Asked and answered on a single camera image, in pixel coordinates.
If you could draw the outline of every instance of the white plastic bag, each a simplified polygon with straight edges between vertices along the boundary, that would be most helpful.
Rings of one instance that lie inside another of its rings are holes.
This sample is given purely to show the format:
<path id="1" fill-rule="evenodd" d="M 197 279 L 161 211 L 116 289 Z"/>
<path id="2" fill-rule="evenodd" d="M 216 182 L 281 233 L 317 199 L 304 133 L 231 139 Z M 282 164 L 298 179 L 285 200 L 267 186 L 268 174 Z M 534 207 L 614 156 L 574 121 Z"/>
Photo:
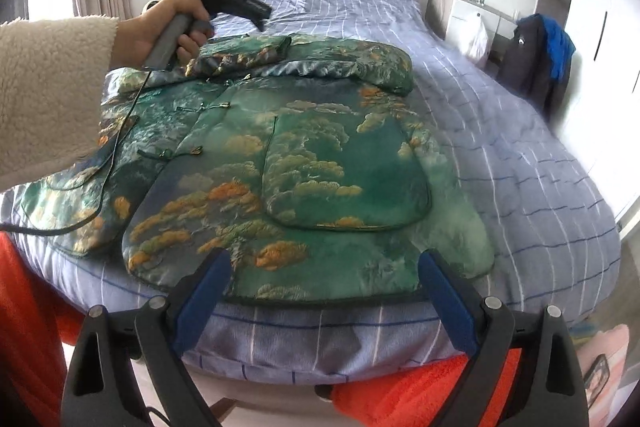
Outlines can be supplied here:
<path id="1" fill-rule="evenodd" d="M 460 39 L 460 52 L 476 65 L 483 62 L 487 53 L 489 35 L 486 32 L 482 17 L 473 15 L 466 20 L 465 28 Z"/>

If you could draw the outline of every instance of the gray handle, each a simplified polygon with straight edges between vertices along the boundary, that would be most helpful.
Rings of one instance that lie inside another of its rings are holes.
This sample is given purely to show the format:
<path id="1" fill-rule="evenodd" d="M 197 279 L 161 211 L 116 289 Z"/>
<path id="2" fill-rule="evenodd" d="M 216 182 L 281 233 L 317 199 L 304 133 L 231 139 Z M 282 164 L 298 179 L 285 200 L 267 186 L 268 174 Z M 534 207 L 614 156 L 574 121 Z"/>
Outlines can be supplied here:
<path id="1" fill-rule="evenodd" d="M 162 31 L 154 44 L 151 53 L 142 66 L 145 71 L 169 70 L 175 62 L 175 51 L 178 49 L 178 38 L 188 33 L 193 17 L 178 13 Z"/>

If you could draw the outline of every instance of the red fabric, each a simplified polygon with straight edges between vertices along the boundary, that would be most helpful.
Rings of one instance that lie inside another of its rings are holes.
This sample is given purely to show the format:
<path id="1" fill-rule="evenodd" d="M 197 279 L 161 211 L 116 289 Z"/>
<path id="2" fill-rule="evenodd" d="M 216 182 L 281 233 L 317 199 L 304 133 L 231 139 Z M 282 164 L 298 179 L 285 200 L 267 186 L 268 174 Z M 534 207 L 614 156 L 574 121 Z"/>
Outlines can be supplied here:
<path id="1" fill-rule="evenodd" d="M 24 265 L 0 233 L 0 364 L 43 427 L 59 427 L 66 377 L 63 340 L 75 344 L 84 319 Z"/>
<path id="2" fill-rule="evenodd" d="M 520 354 L 520 349 L 510 350 L 480 427 L 497 425 Z M 467 360 L 462 355 L 404 373 L 334 385 L 331 398 L 338 411 L 367 427 L 426 427 L 453 390 Z"/>

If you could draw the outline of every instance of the blue checkered bedding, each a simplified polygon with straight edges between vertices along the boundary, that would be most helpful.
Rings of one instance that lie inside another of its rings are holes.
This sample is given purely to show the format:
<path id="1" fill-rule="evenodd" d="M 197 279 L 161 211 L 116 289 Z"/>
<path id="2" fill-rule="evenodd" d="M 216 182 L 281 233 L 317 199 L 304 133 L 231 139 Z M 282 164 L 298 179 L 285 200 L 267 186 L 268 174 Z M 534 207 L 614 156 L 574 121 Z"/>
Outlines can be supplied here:
<path id="1" fill-rule="evenodd" d="M 305 32 L 388 42 L 412 58 L 425 118 L 495 245 L 495 266 L 475 281 L 516 310 L 553 303 L 570 323 L 593 310 L 618 277 L 613 215 L 580 164 L 535 111 L 448 50 L 425 28 L 416 0 L 263 0 L 269 34 Z M 230 16 L 218 36 L 255 31 Z M 24 224 L 0 196 L 0 219 Z M 130 277 L 119 252 L 68 259 L 36 237 L 14 237 L 33 270 L 82 309 L 140 306 L 156 292 Z M 371 378 L 454 354 L 429 303 L 311 311 L 220 304 L 185 361 L 226 377 L 271 383 Z"/>

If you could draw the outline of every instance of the metal screw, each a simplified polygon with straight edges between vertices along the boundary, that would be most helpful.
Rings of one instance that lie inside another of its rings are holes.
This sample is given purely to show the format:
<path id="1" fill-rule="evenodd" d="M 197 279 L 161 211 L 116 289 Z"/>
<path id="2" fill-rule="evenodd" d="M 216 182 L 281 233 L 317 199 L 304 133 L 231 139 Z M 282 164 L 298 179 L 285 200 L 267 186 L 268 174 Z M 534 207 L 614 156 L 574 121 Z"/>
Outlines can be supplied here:
<path id="1" fill-rule="evenodd" d="M 499 310 L 502 306 L 502 301 L 494 296 L 489 296 L 484 300 L 484 304 L 486 304 L 487 308 L 491 308 L 492 310 Z"/>
<path id="2" fill-rule="evenodd" d="M 92 306 L 91 309 L 89 309 L 89 316 L 92 318 L 99 317 L 100 315 L 102 315 L 103 310 L 104 307 L 100 304 Z"/>
<path id="3" fill-rule="evenodd" d="M 546 308 L 546 312 L 555 318 L 558 318 L 560 315 L 562 315 L 560 308 L 558 308 L 558 306 L 553 306 L 553 304 L 551 304 L 551 306 L 548 306 Z"/>
<path id="4" fill-rule="evenodd" d="M 166 299 L 161 295 L 158 295 L 156 297 L 151 297 L 149 299 L 149 307 L 152 310 L 159 310 L 160 308 L 163 308 L 165 304 L 166 304 Z"/>

